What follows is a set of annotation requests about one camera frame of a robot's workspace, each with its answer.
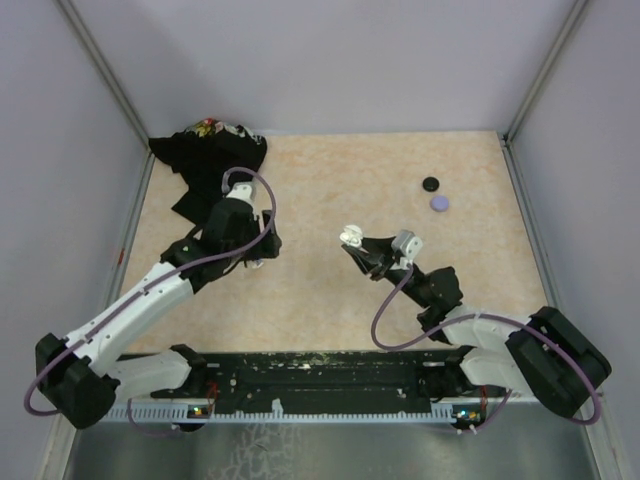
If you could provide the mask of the white earbud charging case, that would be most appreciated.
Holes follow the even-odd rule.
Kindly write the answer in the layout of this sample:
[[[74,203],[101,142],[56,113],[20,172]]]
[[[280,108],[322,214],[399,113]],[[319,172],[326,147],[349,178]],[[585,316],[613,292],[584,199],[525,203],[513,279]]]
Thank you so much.
[[[354,224],[346,225],[339,235],[339,240],[343,245],[359,249],[362,246],[364,234],[362,229]]]

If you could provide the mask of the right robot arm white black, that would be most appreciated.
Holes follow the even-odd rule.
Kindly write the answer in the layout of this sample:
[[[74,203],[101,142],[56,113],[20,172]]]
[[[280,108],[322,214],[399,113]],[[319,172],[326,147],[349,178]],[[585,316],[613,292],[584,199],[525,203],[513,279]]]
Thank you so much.
[[[423,241],[409,230],[387,238],[365,236],[355,225],[340,233],[342,249],[372,281],[386,280],[393,289],[375,313],[371,339],[393,352],[426,339],[463,347],[460,360],[446,372],[448,387],[461,396],[482,386],[501,387],[535,397],[557,416],[576,420],[586,402],[593,405],[587,424],[601,415],[598,388],[612,373],[605,355],[558,309],[543,306],[516,319],[474,310],[463,303],[456,271],[444,267],[423,272],[415,263]],[[382,312],[404,294],[421,311],[422,333],[401,344],[383,343],[377,328]]]

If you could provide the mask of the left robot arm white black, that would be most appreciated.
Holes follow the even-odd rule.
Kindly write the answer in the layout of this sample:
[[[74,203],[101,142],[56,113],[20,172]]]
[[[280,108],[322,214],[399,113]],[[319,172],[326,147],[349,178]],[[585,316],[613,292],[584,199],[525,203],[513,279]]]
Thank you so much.
[[[282,242],[275,207],[257,215],[252,201],[229,193],[216,203],[200,234],[175,241],[160,260],[101,314],[35,346],[41,393],[79,430],[94,426],[118,402],[156,392],[194,397],[208,384],[207,362],[185,344],[150,356],[122,359],[127,348],[179,304],[222,279],[237,261],[274,259]]]

